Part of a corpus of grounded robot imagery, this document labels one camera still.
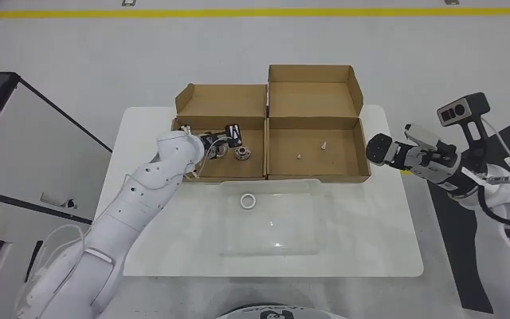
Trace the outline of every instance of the cardboard box lid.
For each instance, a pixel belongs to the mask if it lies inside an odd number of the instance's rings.
[[[350,65],[269,66],[269,117],[358,117],[362,107]]]
[[[251,116],[265,118],[267,85],[194,85],[175,98],[179,116]]]

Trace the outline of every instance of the cardboard box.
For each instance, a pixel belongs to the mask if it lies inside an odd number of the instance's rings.
[[[270,65],[268,178],[367,180],[370,165],[358,118],[362,107],[363,94],[349,65]]]
[[[208,160],[198,181],[265,179],[267,85],[193,85],[176,98],[177,117],[172,129],[191,126],[193,134],[225,131],[227,124],[239,124],[243,145],[252,155],[238,160],[233,150],[221,159]]]

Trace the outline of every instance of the camera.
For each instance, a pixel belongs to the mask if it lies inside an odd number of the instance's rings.
[[[490,109],[485,94],[474,93],[438,109],[437,116],[442,126],[450,126],[471,122]]]

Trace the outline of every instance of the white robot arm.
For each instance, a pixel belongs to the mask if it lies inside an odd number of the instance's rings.
[[[158,155],[125,181],[84,242],[63,251],[41,276],[18,317],[91,319],[104,311],[131,246],[205,152],[199,137],[183,131],[160,136],[157,144]]]

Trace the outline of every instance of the metal nut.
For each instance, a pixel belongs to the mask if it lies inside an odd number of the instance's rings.
[[[240,146],[239,148],[236,148],[233,155],[238,160],[247,160],[252,155],[252,151],[246,146]]]

